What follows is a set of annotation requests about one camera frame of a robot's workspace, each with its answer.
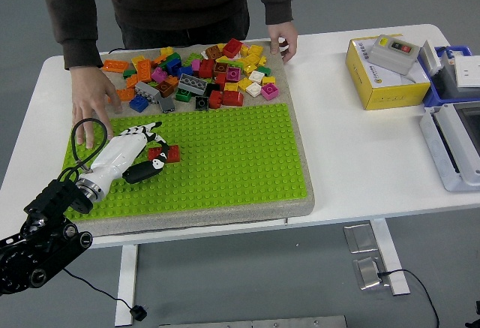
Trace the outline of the person's left hand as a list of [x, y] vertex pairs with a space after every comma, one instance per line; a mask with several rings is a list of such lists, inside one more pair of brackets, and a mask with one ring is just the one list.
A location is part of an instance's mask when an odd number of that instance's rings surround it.
[[283, 63], [290, 61], [298, 49], [298, 32], [293, 22], [267, 25], [271, 54], [280, 54]]

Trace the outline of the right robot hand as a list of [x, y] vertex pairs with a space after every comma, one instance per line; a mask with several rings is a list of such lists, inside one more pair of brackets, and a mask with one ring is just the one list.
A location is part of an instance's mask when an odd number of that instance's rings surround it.
[[[480, 301], [477, 300], [475, 302], [475, 312], [478, 316], [480, 316]], [[473, 322], [466, 322], [464, 324], [466, 328], [480, 328], [480, 318], [478, 317], [476, 320]]]

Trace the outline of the person's right hand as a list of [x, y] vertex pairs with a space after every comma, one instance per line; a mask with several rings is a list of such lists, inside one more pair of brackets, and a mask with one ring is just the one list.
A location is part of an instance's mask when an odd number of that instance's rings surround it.
[[122, 103], [117, 95], [115, 86], [102, 70], [95, 66], [77, 66], [70, 68], [72, 85], [72, 124], [93, 118], [105, 125], [107, 139], [114, 137], [110, 118], [107, 114], [106, 103], [110, 100], [116, 113], [122, 111]]

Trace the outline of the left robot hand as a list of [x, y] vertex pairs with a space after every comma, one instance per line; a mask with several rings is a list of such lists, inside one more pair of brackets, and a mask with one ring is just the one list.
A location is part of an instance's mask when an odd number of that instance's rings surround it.
[[[77, 187], [94, 203], [105, 198], [116, 179], [123, 178], [134, 184], [159, 174], [167, 162], [170, 150], [162, 136], [152, 131], [161, 125], [161, 122], [153, 122], [133, 126], [112, 138], [94, 160], [91, 171], [80, 175]], [[136, 157], [151, 141], [161, 145], [161, 152], [151, 161], [135, 164]]]

